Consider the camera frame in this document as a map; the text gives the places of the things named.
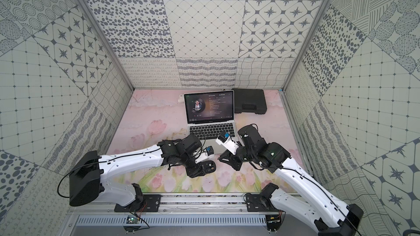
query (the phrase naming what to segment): pink floral mat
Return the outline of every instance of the pink floral mat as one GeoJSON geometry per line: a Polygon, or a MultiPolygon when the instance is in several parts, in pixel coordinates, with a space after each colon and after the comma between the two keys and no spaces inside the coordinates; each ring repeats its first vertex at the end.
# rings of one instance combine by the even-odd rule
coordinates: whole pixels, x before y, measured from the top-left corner
{"type": "MultiPolygon", "coordinates": [[[[123,119],[108,149],[108,154],[118,154],[143,149],[162,139],[186,137],[184,103],[178,103],[180,94],[201,92],[188,90],[135,90],[123,119]]],[[[302,165],[299,151],[278,91],[265,90],[267,113],[235,114],[236,127],[256,123],[259,133],[267,142],[277,142],[287,149],[302,165]]],[[[124,174],[115,180],[125,184],[138,183],[144,192],[259,192],[272,182],[284,191],[295,190],[268,170],[255,170],[244,163],[240,171],[213,159],[216,171],[194,179],[186,175],[183,166],[147,168],[124,174]]]]}

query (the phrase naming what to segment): vent grille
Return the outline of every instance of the vent grille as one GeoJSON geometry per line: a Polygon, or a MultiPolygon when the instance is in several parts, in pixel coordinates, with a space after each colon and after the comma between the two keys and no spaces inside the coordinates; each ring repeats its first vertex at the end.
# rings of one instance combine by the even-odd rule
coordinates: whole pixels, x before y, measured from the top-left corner
{"type": "MultiPolygon", "coordinates": [[[[129,215],[80,215],[78,226],[122,226],[129,215]]],[[[150,226],[261,226],[265,225],[265,215],[142,215],[150,226]]],[[[130,224],[141,226],[143,223],[130,224]]]]}

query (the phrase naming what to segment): pink tulip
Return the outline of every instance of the pink tulip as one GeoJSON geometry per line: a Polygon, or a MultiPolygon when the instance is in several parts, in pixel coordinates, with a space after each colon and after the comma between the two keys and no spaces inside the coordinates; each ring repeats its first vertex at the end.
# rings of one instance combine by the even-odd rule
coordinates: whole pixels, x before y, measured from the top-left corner
{"type": "Polygon", "coordinates": [[[214,179],[210,177],[205,177],[203,179],[202,188],[205,192],[211,192],[214,187],[214,179]]]}
{"type": "Polygon", "coordinates": [[[131,137],[129,140],[129,148],[132,150],[143,149],[144,147],[144,134],[131,137]]]}
{"type": "Polygon", "coordinates": [[[217,178],[217,181],[222,187],[228,186],[231,180],[232,180],[232,173],[229,173],[228,171],[224,171],[220,173],[217,178]]]}
{"type": "Polygon", "coordinates": [[[163,187],[165,188],[166,192],[172,192],[173,189],[175,188],[175,185],[176,185],[176,181],[173,177],[168,178],[163,183],[163,187]]]}
{"type": "Polygon", "coordinates": [[[149,127],[147,127],[147,130],[151,135],[156,135],[163,132],[165,128],[166,123],[163,123],[162,120],[154,120],[150,123],[149,127]]]}
{"type": "Polygon", "coordinates": [[[152,179],[152,187],[156,189],[160,185],[162,185],[162,175],[156,174],[156,176],[152,179]]]}
{"type": "Polygon", "coordinates": [[[247,172],[245,174],[245,184],[248,186],[252,186],[255,183],[255,176],[254,172],[247,172]]]}
{"type": "Polygon", "coordinates": [[[271,181],[269,179],[266,179],[265,181],[261,182],[261,189],[263,189],[267,184],[269,184],[271,181]]]}
{"type": "Polygon", "coordinates": [[[175,170],[175,173],[178,176],[182,176],[182,175],[186,174],[186,170],[185,170],[184,166],[176,166],[173,169],[175,170]]]}

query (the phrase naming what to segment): black cable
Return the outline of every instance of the black cable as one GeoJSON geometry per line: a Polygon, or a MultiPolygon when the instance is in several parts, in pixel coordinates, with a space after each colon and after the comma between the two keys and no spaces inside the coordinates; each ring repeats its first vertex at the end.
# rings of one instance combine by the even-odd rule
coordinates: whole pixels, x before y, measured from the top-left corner
{"type": "MultiPolygon", "coordinates": [[[[324,194],[325,194],[325,196],[327,196],[327,198],[329,199],[329,201],[330,202],[332,202],[333,204],[334,204],[334,206],[336,207],[336,209],[344,216],[344,218],[347,218],[347,216],[345,216],[344,215],[344,213],[341,211],[341,209],[337,206],[337,204],[328,196],[328,194],[321,188],[321,187],[319,187],[319,185],[318,184],[316,184],[315,182],[313,182],[313,181],[311,181],[310,179],[308,179],[307,177],[305,177],[305,176],[303,176],[301,173],[299,173],[298,171],[296,171],[296,170],[293,170],[293,169],[291,169],[291,168],[283,168],[283,170],[291,170],[291,171],[294,171],[294,172],[296,172],[297,174],[299,174],[302,178],[305,178],[306,180],[308,180],[308,181],[310,181],[312,184],[314,184],[315,186],[317,186],[324,194]]],[[[360,232],[358,231],[358,229],[356,228],[356,226],[354,226],[353,225],[353,223],[350,221],[350,220],[347,220],[349,223],[350,223],[350,225],[356,230],[356,232],[360,235],[360,236],[362,236],[361,234],[360,234],[360,232]]]]}
{"type": "Polygon", "coordinates": [[[135,156],[135,155],[143,155],[143,154],[145,154],[145,153],[152,153],[152,152],[155,152],[155,151],[158,151],[158,150],[160,150],[160,148],[159,149],[155,149],[155,150],[151,150],[151,151],[145,151],[145,152],[142,152],[142,153],[136,153],[136,154],[130,154],[130,155],[122,155],[122,156],[119,156],[119,157],[116,157],[116,158],[113,158],[113,159],[110,159],[110,160],[108,160],[108,161],[100,161],[100,162],[93,162],[93,163],[89,163],[89,164],[85,164],[85,165],[82,165],[82,166],[80,166],[80,167],[77,167],[77,168],[75,168],[75,169],[73,169],[73,170],[71,170],[69,173],[67,173],[66,175],[64,175],[64,177],[60,180],[60,182],[58,183],[58,186],[57,186],[57,194],[60,196],[60,197],[63,197],[63,198],[70,198],[70,197],[67,197],[67,196],[62,196],[61,194],[60,194],[60,192],[59,192],[59,190],[60,190],[60,185],[61,185],[61,182],[68,176],[68,175],[70,175],[70,174],[72,174],[75,170],[77,170],[77,169],[79,169],[79,168],[81,168],[81,167],[84,167],[84,166],[88,166],[88,165],[92,165],[92,164],[96,164],[96,163],[107,163],[107,162],[110,162],[110,161],[113,161],[113,160],[116,160],[116,159],[119,159],[119,158],[123,158],[123,157],[128,157],[128,156],[135,156]]]}
{"type": "Polygon", "coordinates": [[[60,196],[60,197],[63,197],[63,198],[70,198],[70,197],[67,197],[67,196],[62,196],[61,194],[60,194],[60,192],[59,192],[59,189],[60,189],[60,185],[61,185],[61,182],[68,176],[68,175],[70,175],[70,174],[72,174],[75,170],[77,170],[77,169],[79,169],[79,168],[81,168],[81,167],[84,167],[84,166],[88,166],[88,165],[92,165],[92,164],[96,164],[96,163],[105,163],[106,161],[101,161],[101,162],[93,162],[93,163],[89,163],[89,164],[85,164],[85,165],[82,165],[82,166],[80,166],[80,167],[77,167],[77,168],[75,168],[75,169],[73,169],[73,170],[71,170],[69,173],[67,173],[66,175],[64,175],[64,177],[60,180],[60,182],[58,183],[58,186],[57,186],[57,194],[60,196]]]}

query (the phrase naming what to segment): music player interface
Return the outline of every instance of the music player interface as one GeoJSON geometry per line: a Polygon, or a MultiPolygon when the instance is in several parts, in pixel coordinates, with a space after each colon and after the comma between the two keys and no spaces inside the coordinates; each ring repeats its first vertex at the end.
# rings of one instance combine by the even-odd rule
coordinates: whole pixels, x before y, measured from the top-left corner
{"type": "Polygon", "coordinates": [[[188,122],[233,118],[233,92],[185,95],[188,122]]]}

